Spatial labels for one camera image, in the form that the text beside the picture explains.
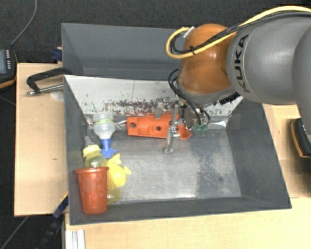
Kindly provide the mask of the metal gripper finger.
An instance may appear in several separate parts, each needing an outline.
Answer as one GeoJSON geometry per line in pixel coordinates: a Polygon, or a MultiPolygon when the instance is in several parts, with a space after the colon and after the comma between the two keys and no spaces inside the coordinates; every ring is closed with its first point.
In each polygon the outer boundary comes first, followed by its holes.
{"type": "Polygon", "coordinates": [[[156,107],[154,111],[155,119],[160,119],[160,117],[172,111],[172,100],[171,98],[157,98],[156,99],[156,107]]]}
{"type": "Polygon", "coordinates": [[[180,134],[177,131],[177,121],[176,121],[178,110],[179,110],[179,104],[173,104],[172,105],[172,116],[169,122],[169,128],[168,128],[167,136],[166,136],[166,146],[163,148],[163,151],[165,153],[172,153],[178,147],[178,143],[180,139],[180,134]]]}

